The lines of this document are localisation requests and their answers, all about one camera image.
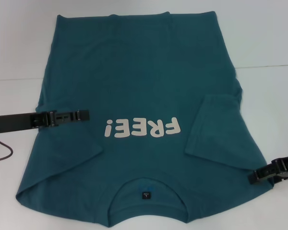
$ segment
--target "clothing tag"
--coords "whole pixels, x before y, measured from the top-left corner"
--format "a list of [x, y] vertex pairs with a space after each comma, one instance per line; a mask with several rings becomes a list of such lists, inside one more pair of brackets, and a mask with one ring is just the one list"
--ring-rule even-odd
[[152, 197], [152, 193], [151, 192], [142, 192], [142, 199], [143, 200], [150, 199], [151, 197]]

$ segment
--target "white table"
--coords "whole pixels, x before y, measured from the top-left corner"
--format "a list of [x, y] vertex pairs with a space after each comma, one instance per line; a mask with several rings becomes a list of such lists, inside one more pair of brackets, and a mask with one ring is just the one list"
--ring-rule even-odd
[[[0, 0], [0, 115], [34, 112], [56, 16], [216, 11], [244, 89], [242, 115], [267, 161], [288, 156], [288, 0]], [[88, 230], [105, 227], [45, 215], [15, 199], [37, 134], [0, 134], [13, 147], [0, 162], [0, 230]], [[0, 146], [0, 156], [7, 149]], [[184, 224], [141, 216], [115, 230], [288, 229], [288, 181], [229, 211]]]

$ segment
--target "black cable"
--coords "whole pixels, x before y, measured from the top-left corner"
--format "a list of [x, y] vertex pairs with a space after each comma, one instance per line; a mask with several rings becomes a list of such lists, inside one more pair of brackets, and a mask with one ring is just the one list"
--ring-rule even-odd
[[6, 157], [0, 158], [0, 161], [2, 161], [2, 160], [5, 160], [5, 159], [11, 157], [13, 155], [14, 151], [13, 151], [13, 149], [10, 146], [2, 143], [1, 141], [0, 141], [0, 144], [3, 145], [4, 147], [7, 147], [11, 151], [11, 153], [9, 155], [7, 155]]

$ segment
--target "white surface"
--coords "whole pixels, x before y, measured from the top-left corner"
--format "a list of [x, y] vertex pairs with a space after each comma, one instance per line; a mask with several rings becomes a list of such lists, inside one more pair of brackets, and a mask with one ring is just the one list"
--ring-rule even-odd
[[[288, 65], [288, 0], [0, 0], [0, 115], [34, 111], [57, 14], [76, 17], [212, 10], [218, 14], [236, 67]], [[244, 89], [242, 115], [265, 158], [271, 161], [288, 156], [288, 66], [237, 69], [237, 75]], [[106, 229], [38, 213], [15, 200], [36, 134], [36, 130], [0, 134], [0, 140], [15, 152], [0, 162], [0, 230]], [[7, 152], [0, 146], [0, 155]], [[239, 207], [189, 224], [142, 216], [112, 229], [283, 228], [288, 229], [288, 182]]]

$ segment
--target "teal t-shirt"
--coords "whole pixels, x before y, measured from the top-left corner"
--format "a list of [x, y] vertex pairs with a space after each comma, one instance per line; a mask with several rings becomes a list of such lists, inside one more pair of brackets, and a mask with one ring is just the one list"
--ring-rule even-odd
[[90, 120], [39, 130], [16, 198], [108, 227], [247, 202], [273, 185], [248, 182], [266, 162], [241, 91], [215, 12], [58, 16], [36, 111]]

